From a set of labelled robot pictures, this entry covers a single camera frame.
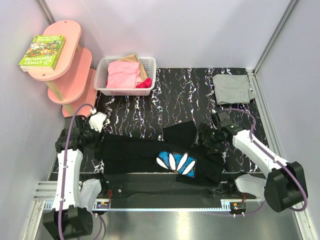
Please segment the black daisy print t-shirt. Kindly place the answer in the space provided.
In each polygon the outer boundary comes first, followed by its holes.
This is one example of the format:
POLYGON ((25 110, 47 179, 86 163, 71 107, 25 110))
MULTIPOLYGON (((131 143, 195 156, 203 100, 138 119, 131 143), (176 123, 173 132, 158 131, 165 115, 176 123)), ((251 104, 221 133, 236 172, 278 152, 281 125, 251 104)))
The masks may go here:
POLYGON ((163 141, 107 133, 94 156, 103 160, 108 175, 129 173, 177 173, 181 183, 216 187, 222 178, 223 158, 195 144, 198 131, 193 121, 163 130, 163 141))

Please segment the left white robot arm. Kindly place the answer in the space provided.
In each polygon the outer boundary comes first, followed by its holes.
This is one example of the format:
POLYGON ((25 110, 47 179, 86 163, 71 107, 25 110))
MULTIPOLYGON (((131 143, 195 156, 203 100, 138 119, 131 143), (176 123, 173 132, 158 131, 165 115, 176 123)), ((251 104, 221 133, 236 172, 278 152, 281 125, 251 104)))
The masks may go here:
POLYGON ((55 142, 58 177, 51 211, 42 223, 55 240, 89 236, 93 232, 93 206, 96 198, 108 193, 101 173, 80 180, 80 168, 86 147, 96 145, 106 123, 105 114, 65 118, 65 126, 55 142))

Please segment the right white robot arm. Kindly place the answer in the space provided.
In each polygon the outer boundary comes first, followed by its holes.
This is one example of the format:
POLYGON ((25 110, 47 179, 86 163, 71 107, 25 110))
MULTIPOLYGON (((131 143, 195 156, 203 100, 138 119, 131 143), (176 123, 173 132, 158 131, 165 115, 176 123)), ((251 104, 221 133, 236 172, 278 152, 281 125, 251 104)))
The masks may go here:
POLYGON ((238 173, 227 185, 228 195, 239 198, 243 194, 256 196, 277 213, 290 209, 303 212, 308 206, 308 190, 303 166, 289 162, 272 152, 253 134, 255 124, 234 122, 227 110, 211 115, 212 124, 201 123, 198 136, 210 154, 217 154, 229 142, 245 154, 264 174, 265 178, 238 173))

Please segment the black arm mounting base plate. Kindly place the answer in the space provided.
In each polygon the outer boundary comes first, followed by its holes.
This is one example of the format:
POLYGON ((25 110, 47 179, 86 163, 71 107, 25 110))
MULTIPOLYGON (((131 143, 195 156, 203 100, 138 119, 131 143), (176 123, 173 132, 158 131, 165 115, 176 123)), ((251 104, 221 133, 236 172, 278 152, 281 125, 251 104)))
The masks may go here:
POLYGON ((197 186, 178 182, 175 174, 81 173, 80 181, 97 178, 102 192, 94 208, 132 212, 229 212, 256 197, 240 193, 224 180, 218 186, 197 186))

